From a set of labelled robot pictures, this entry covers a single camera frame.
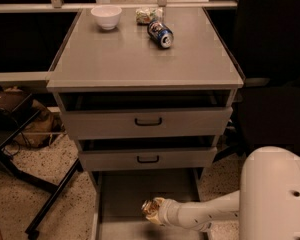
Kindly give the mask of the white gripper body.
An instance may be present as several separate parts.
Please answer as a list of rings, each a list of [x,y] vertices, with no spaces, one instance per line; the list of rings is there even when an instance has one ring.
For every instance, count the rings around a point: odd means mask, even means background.
[[[158,210],[159,221],[163,225],[179,226],[179,209],[181,204],[172,199],[165,199]]]

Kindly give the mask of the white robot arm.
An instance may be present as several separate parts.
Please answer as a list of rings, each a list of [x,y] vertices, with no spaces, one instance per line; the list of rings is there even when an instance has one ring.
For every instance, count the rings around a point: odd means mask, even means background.
[[[300,240],[300,157],[258,148],[244,162],[238,191],[206,202],[156,197],[142,212],[154,224],[199,232],[215,221],[237,220],[240,240]]]

